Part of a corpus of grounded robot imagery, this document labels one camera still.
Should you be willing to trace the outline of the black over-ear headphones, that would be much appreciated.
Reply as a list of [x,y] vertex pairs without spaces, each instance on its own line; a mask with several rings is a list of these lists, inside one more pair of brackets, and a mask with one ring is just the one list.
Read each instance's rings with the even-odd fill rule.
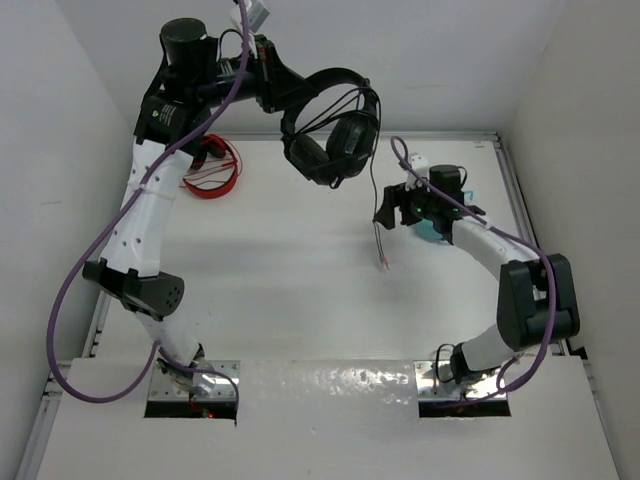
[[311,102],[305,99],[286,109],[280,122],[287,161],[306,179],[336,189],[344,180],[358,176],[374,155],[380,133],[380,98],[369,79],[347,68],[323,69],[306,81],[315,89],[313,97],[339,85],[351,85],[356,95],[364,97],[356,109],[298,129],[296,121]]

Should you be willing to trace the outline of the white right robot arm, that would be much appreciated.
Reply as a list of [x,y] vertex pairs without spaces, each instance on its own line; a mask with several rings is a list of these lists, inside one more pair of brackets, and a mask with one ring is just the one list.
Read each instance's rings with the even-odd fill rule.
[[421,179],[385,187],[374,220],[387,230],[428,221],[497,280],[494,325],[452,349],[450,379],[456,384],[469,384],[531,347],[547,348],[579,333],[569,260],[491,226],[486,212],[467,202],[460,168],[437,165]]

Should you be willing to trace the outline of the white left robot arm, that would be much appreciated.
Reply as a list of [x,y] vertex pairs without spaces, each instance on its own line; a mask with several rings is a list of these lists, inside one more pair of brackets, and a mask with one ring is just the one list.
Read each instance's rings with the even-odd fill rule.
[[242,32],[237,58],[219,57],[218,38],[194,18],[169,21],[159,39],[163,57],[141,101],[121,211],[100,241],[98,259],[85,261],[82,276],[133,314],[161,353],[189,369],[202,348],[175,315],[184,282],[160,267],[183,177],[199,158],[213,120],[231,103],[254,99],[264,112],[276,113],[316,92],[282,63],[271,40],[249,28]]

